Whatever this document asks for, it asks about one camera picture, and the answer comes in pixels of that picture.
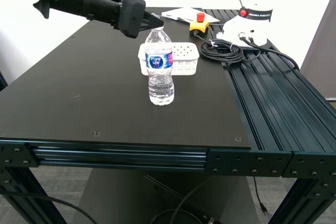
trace screw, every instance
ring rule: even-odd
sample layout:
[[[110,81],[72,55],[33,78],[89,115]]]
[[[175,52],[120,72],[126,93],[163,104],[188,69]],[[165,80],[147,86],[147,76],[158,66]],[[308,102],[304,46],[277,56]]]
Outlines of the screw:
[[[93,136],[100,136],[100,131],[94,131]]]
[[[235,136],[235,141],[236,142],[241,142],[242,137],[241,136]]]

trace plastic water bottle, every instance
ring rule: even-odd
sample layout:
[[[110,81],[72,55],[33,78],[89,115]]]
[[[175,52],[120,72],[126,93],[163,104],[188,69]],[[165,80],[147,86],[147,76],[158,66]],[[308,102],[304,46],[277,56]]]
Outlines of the plastic water bottle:
[[[155,105],[167,105],[174,100],[171,43],[163,27],[153,29],[145,42],[149,98]]]

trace white plastic basket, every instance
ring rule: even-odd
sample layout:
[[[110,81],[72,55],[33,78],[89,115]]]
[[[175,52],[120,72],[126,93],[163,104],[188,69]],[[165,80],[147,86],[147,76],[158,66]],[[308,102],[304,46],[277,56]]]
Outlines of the white plastic basket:
[[[174,61],[172,75],[191,76],[195,74],[197,60],[200,56],[196,45],[190,42],[173,42],[172,48]],[[138,58],[140,61],[141,73],[147,76],[145,44],[140,46]]]

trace pure life label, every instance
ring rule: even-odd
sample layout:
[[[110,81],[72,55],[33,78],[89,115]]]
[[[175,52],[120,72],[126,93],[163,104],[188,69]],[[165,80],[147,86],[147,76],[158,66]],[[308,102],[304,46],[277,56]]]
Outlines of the pure life label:
[[[152,69],[166,69],[173,65],[173,53],[165,55],[146,54],[146,65]]]

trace table leg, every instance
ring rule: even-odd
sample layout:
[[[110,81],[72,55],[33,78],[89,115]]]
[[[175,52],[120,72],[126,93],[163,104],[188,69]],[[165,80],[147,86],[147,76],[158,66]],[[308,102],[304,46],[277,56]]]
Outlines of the table leg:
[[[2,171],[1,190],[47,195],[29,168],[6,167]],[[29,224],[66,224],[51,201],[4,197]]]
[[[336,199],[336,179],[300,179],[269,224],[313,224]]]

